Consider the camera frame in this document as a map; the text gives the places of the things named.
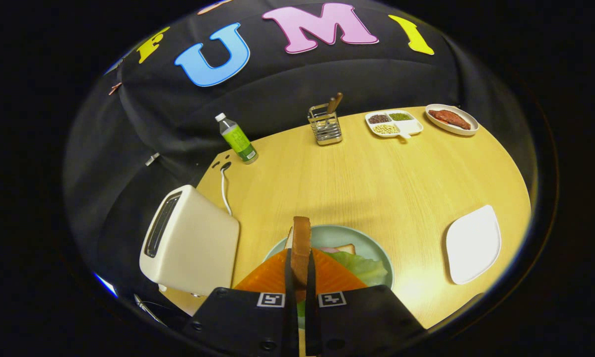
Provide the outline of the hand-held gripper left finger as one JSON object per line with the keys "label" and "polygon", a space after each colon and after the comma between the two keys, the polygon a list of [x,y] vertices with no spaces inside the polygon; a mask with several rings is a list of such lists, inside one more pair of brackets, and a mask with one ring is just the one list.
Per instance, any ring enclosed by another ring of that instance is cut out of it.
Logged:
{"label": "hand-held gripper left finger", "polygon": [[284,292],[218,287],[183,327],[183,335],[211,357],[297,357],[299,323],[291,249],[284,262]]}

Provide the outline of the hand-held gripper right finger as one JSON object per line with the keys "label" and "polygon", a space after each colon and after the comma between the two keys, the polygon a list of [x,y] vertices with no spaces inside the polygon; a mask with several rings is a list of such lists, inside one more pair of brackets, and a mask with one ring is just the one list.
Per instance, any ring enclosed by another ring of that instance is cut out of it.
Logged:
{"label": "hand-held gripper right finger", "polygon": [[316,293],[310,255],[305,303],[305,353],[316,357],[407,355],[426,328],[386,285]]}

